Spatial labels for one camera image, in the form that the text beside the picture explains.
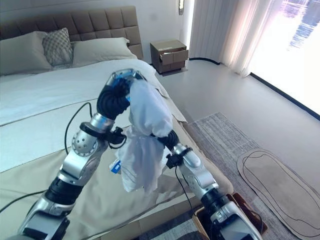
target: white towel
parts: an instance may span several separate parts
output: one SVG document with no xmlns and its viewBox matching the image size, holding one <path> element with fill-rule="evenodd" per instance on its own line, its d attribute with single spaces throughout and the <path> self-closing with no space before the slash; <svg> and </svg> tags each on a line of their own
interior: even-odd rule
<svg viewBox="0 0 320 240">
<path fill-rule="evenodd" d="M 166 165 L 164 145 L 150 134 L 166 137 L 173 129 L 172 114 L 152 85 L 136 80 L 130 88 L 129 120 L 132 125 L 125 132 L 126 143 L 116 152 L 123 187 L 127 192 L 144 187 L 148 195 L 157 189 Z"/>
</svg>

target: gray rug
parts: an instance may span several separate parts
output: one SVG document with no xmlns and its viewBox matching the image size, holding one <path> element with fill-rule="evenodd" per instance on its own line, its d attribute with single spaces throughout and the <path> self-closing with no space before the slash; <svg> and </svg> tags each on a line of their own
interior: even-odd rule
<svg viewBox="0 0 320 240">
<path fill-rule="evenodd" d="M 143 233 L 135 240 L 203 240 L 203 238 L 192 219 L 192 212 L 189 211 Z"/>
<path fill-rule="evenodd" d="M 190 123 L 187 130 L 204 154 L 227 176 L 247 203 L 257 211 L 268 226 L 264 240 L 293 240 L 293 235 L 248 186 L 238 172 L 238 158 L 260 146 L 246 136 L 220 112 Z"/>
</svg>

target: wall lamp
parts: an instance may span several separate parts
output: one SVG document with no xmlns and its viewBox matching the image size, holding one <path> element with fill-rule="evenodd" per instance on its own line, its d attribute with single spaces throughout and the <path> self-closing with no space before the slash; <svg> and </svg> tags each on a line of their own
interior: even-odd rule
<svg viewBox="0 0 320 240">
<path fill-rule="evenodd" d="M 184 6 L 185 6 L 185 1 L 184 0 L 179 0 L 179 15 L 183 15 L 184 14 Z"/>
</svg>

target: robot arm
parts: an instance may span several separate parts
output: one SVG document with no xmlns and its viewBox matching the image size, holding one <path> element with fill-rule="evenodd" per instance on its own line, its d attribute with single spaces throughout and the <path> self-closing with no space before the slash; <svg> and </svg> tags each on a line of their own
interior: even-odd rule
<svg viewBox="0 0 320 240">
<path fill-rule="evenodd" d="M 166 156 L 166 165 L 170 169 L 179 167 L 188 186 L 209 213 L 217 240 L 262 240 L 247 216 L 219 191 L 216 180 L 192 148 L 182 145 L 174 131 L 158 140 L 172 153 Z"/>
<path fill-rule="evenodd" d="M 67 215 L 83 187 L 97 169 L 109 143 L 120 144 L 122 129 L 111 131 L 114 120 L 130 105 L 128 93 L 134 79 L 144 80 L 138 71 L 126 69 L 112 74 L 97 101 L 97 113 L 83 122 L 72 138 L 72 148 L 56 178 L 31 207 L 16 236 L 9 239 L 60 240 L 70 223 Z"/>
</svg>

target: gray pillow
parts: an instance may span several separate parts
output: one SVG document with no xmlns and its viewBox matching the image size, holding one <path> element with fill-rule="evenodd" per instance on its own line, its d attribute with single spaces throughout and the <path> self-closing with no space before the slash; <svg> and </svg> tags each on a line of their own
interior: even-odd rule
<svg viewBox="0 0 320 240">
<path fill-rule="evenodd" d="M 44 55 L 52 66 L 72 63 L 73 50 L 67 28 L 48 32 L 42 45 Z"/>
<path fill-rule="evenodd" d="M 47 34 L 34 31 L 0 41 L 0 74 L 42 73 L 52 69 L 44 55 Z"/>
<path fill-rule="evenodd" d="M 73 43 L 73 67 L 82 67 L 102 61 L 137 59 L 124 37 L 98 38 Z"/>
</svg>

